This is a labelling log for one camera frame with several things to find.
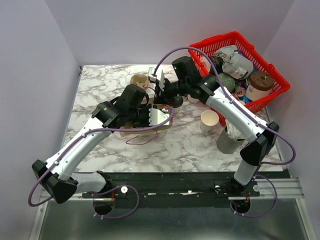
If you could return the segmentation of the pink paper bag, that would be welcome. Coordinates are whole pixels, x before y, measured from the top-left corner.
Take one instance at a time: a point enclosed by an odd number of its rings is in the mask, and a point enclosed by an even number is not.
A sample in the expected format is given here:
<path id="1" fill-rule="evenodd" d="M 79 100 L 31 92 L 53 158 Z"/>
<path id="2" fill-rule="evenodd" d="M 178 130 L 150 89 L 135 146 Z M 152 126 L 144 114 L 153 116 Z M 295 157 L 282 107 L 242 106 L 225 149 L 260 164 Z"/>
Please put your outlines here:
<path id="1" fill-rule="evenodd" d="M 170 115 L 175 110 L 167 104 L 155 104 L 156 91 L 153 88 L 144 86 L 143 89 L 146 91 L 146 96 L 142 100 L 138 121 L 123 127 L 133 131 L 120 133 L 122 138 L 126 138 L 127 145 L 146 145 L 173 125 L 173 118 Z"/>

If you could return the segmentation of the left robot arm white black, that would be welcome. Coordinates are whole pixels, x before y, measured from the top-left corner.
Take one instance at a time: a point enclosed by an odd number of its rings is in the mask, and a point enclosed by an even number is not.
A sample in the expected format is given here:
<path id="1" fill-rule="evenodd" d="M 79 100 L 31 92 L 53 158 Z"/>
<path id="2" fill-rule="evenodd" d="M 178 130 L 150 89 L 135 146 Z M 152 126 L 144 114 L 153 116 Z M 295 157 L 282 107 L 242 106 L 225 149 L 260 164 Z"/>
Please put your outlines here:
<path id="1" fill-rule="evenodd" d="M 102 140 L 126 124 L 136 122 L 142 101 L 148 97 L 144 89 L 127 85 L 120 96 L 99 103 L 84 127 L 59 152 L 32 164 L 37 182 L 58 204 L 66 202 L 75 193 L 95 192 L 101 198 L 110 194 L 111 185 L 103 173 L 74 171 Z"/>

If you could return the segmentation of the white paper cup stack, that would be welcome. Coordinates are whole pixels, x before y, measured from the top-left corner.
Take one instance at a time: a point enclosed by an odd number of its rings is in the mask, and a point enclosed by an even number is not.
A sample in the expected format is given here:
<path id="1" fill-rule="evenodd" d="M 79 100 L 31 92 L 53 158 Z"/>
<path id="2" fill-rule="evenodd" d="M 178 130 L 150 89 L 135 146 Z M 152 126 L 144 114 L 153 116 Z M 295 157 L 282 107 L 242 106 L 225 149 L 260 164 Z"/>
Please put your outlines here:
<path id="1" fill-rule="evenodd" d="M 200 102 L 199 99 L 191 97 L 190 94 L 187 96 L 187 100 L 192 105 L 198 104 Z"/>

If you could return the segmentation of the black coffee cup lid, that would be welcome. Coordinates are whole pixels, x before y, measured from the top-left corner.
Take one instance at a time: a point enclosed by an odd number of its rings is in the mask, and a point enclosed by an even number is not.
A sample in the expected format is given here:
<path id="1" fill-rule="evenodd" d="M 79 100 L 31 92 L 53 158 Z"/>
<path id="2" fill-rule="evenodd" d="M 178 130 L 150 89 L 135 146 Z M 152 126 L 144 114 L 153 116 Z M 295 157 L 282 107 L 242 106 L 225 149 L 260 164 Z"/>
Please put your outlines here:
<path id="1" fill-rule="evenodd" d="M 173 103 L 172 103 L 172 107 L 173 108 L 179 108 L 183 105 L 184 103 L 184 99 L 182 96 L 175 96 L 173 98 Z"/>

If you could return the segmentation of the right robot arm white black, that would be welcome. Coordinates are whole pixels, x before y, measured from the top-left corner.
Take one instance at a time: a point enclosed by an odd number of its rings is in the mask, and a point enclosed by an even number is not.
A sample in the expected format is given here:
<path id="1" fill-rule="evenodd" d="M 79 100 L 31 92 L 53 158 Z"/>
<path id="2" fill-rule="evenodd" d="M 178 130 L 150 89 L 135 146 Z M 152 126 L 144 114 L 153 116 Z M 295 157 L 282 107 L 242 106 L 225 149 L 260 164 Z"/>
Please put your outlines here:
<path id="1" fill-rule="evenodd" d="M 267 123 L 254 115 L 231 94 L 224 93 L 216 78 L 201 76 L 191 57 L 183 56 L 172 62 L 177 81 L 170 82 L 157 68 L 152 73 L 159 81 L 156 91 L 161 104 L 177 107 L 174 98 L 190 95 L 223 115 L 248 142 L 240 151 L 240 165 L 230 181 L 230 191 L 241 196 L 248 190 L 254 173 L 276 142 L 277 123 Z"/>

